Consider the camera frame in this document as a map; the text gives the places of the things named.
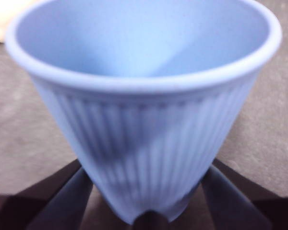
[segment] cup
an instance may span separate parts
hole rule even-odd
[[[280,42],[253,0],[47,0],[6,37],[127,223],[185,209]]]

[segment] blue cup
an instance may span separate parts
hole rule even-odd
[[[253,0],[47,0],[6,37],[127,223],[185,209],[280,42]]]

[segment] ribbed cup exterior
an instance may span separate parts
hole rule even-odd
[[[173,220],[185,209],[256,75],[156,95],[81,91],[32,79],[92,181],[132,223],[147,210]]]

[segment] gray carpet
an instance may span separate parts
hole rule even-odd
[[[218,158],[288,196],[288,0],[261,0],[279,18],[283,44],[265,66]],[[28,75],[0,44],[0,194],[14,194],[75,159]],[[199,189],[173,229],[213,229]],[[82,229],[123,229],[94,189]]]

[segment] floor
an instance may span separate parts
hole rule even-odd
[[[218,158],[280,196],[288,196],[288,0],[260,0],[283,28]],[[14,194],[75,159],[28,75],[0,44],[0,194]],[[125,229],[94,189],[82,230]],[[173,229],[213,229],[199,188]]]

